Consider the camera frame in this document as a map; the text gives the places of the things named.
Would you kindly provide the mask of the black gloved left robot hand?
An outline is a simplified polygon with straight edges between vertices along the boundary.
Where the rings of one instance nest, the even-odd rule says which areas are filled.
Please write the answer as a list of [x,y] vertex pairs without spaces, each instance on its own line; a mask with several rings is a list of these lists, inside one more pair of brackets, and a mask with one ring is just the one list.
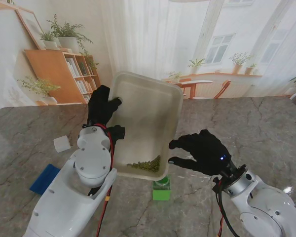
[[88,125],[106,125],[113,113],[122,104],[119,98],[114,98],[109,101],[109,93],[110,88],[105,85],[101,85],[93,91],[88,102]]

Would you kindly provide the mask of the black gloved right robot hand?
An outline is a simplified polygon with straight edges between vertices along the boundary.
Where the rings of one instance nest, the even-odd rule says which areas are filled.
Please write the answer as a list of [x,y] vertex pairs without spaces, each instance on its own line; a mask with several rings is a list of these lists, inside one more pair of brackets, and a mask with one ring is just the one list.
[[229,175],[231,155],[221,141],[207,129],[198,134],[188,134],[174,139],[169,143],[169,149],[183,149],[189,152],[193,159],[171,157],[168,163],[181,168],[201,172],[205,175]]

